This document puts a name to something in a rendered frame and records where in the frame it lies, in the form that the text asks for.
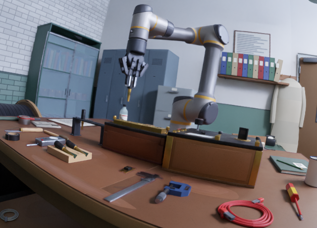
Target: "white wall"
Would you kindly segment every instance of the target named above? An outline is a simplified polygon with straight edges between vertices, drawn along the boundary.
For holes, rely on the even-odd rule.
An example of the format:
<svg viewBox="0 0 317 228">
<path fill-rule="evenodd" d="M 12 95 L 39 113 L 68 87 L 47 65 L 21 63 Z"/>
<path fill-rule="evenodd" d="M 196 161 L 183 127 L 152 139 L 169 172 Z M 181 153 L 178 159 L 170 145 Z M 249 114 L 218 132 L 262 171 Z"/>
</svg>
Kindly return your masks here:
<svg viewBox="0 0 317 228">
<path fill-rule="evenodd" d="M 110 0 L 0 0 L 0 71 L 28 75 L 38 25 L 100 41 Z"/>
<path fill-rule="evenodd" d="M 234 30 L 271 34 L 271 57 L 283 60 L 284 75 L 296 75 L 298 52 L 317 54 L 317 4 L 308 0 L 111 0 L 102 50 L 126 48 L 133 10 L 138 4 L 150 5 L 155 14 L 176 27 L 224 25 L 230 35 L 224 49 L 227 52 L 233 51 Z M 149 40 L 147 48 L 169 49 L 178 55 L 176 86 L 198 89 L 203 47 Z M 270 109 L 273 90 L 270 85 L 218 78 L 215 97 L 220 103 Z"/>
</svg>

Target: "blue binder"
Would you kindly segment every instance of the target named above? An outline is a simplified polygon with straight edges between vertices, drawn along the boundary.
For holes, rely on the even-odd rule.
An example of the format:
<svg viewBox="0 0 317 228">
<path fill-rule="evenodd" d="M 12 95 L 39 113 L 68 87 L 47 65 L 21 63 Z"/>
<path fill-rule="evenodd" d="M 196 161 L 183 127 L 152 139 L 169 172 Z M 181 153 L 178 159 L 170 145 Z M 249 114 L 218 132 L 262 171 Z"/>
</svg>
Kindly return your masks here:
<svg viewBox="0 0 317 228">
<path fill-rule="evenodd" d="M 227 52 L 222 52 L 220 74 L 225 75 L 227 70 Z"/>
<path fill-rule="evenodd" d="M 269 57 L 264 57 L 263 80 L 268 81 L 269 76 Z"/>
<path fill-rule="evenodd" d="M 249 55 L 243 54 L 242 77 L 248 77 L 248 57 Z"/>
</svg>

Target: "bottle label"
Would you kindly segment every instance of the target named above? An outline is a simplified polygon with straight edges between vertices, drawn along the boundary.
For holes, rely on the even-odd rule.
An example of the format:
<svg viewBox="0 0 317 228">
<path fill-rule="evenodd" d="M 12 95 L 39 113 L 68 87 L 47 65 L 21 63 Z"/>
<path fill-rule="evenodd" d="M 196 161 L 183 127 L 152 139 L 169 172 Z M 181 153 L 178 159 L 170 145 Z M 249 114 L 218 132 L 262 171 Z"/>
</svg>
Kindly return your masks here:
<svg viewBox="0 0 317 228">
<path fill-rule="evenodd" d="M 128 121 L 128 115 L 119 114 L 119 119 L 124 120 L 124 121 Z"/>
</svg>

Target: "wooden shelf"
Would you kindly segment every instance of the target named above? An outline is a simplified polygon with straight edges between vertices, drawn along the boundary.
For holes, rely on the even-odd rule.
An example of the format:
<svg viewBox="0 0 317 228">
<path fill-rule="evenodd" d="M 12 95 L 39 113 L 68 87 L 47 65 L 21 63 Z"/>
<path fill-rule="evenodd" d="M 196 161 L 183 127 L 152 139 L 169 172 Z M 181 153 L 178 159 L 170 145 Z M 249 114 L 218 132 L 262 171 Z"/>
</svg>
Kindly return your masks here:
<svg viewBox="0 0 317 228">
<path fill-rule="evenodd" d="M 284 83 L 284 82 L 267 81 L 267 80 L 247 78 L 247 77 L 241 77 L 241 76 L 230 76 L 230 75 L 218 74 L 218 77 L 224 78 L 224 79 L 238 80 L 238 81 L 256 82 L 256 83 L 267 84 L 267 85 L 280 85 L 280 86 L 289 85 L 289 83 Z"/>
</svg>

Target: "black metal stand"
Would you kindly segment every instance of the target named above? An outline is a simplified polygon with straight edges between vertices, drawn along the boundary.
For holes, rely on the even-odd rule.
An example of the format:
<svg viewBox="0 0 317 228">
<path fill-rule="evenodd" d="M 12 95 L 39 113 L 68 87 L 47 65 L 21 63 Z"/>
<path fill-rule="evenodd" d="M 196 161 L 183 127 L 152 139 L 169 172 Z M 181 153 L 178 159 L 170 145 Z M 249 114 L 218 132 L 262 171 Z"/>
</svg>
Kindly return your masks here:
<svg viewBox="0 0 317 228">
<path fill-rule="evenodd" d="M 101 124 L 101 123 L 96 123 L 96 122 L 93 122 L 93 121 L 90 121 L 90 120 L 81 119 L 79 117 L 74 117 L 73 118 L 73 125 L 71 127 L 71 135 L 73 135 L 73 136 L 81 136 L 80 135 L 80 123 L 81 122 L 91 123 L 91 124 L 94 124 L 96 126 L 101 127 L 100 142 L 99 142 L 98 145 L 102 145 L 103 144 L 103 140 L 104 140 L 104 128 L 105 128 L 105 125 Z"/>
</svg>

